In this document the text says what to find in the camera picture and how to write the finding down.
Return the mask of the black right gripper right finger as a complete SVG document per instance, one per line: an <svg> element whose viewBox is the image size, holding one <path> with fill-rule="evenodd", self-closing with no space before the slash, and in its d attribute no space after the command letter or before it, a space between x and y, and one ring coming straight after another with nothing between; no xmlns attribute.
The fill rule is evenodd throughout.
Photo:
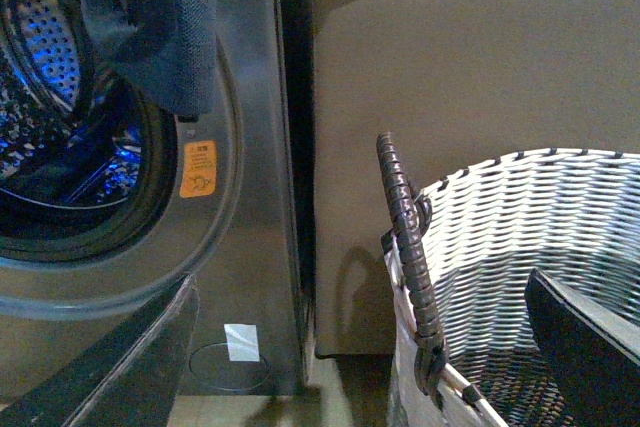
<svg viewBox="0 0 640 427"><path fill-rule="evenodd" d="M579 426L639 424L639 327L541 270L525 300L534 340Z"/></svg>

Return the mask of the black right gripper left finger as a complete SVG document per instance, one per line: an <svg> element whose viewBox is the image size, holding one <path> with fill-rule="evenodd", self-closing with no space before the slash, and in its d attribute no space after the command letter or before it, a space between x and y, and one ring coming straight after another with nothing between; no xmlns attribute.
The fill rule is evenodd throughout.
<svg viewBox="0 0 640 427"><path fill-rule="evenodd" d="M166 426L199 314L193 274L1 411L3 426Z"/></svg>

